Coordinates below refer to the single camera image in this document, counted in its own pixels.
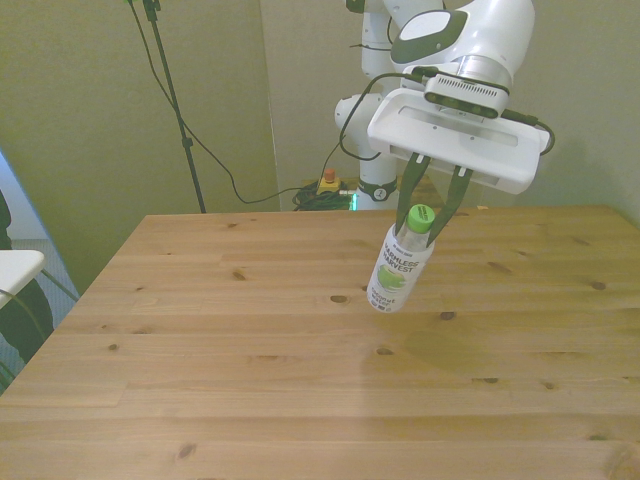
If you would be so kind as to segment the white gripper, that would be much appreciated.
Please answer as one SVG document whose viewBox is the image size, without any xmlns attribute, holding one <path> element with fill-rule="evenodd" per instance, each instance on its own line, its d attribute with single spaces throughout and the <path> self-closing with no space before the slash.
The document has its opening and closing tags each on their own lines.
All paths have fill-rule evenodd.
<svg viewBox="0 0 640 480">
<path fill-rule="evenodd" d="M 407 219 L 411 197 L 430 158 L 438 171 L 451 172 L 460 166 L 454 168 L 447 199 L 432 223 L 428 246 L 459 209 L 471 178 L 484 186 L 520 194 L 532 183 L 546 148 L 543 130 L 504 118 L 471 119 L 427 102 L 419 91 L 404 88 L 384 98 L 367 135 L 374 150 L 403 160 L 411 156 L 400 185 L 395 234 Z"/>
</svg>

